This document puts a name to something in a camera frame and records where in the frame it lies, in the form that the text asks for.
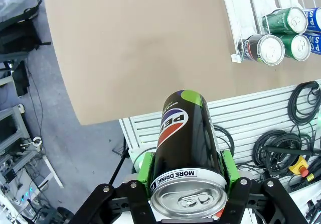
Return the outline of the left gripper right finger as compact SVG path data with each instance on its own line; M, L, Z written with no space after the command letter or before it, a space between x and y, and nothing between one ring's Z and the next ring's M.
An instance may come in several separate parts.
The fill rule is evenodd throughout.
M246 209L252 209L258 223L307 223L278 179L263 182L241 177L229 150L222 152L228 201L217 223L241 223Z

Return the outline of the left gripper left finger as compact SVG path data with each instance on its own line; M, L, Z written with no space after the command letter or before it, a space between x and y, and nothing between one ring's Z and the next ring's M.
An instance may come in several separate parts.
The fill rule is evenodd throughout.
M69 223L114 223L127 211L134 223L157 223L148 202L154 159L155 153L145 153L138 177L117 188L98 185Z

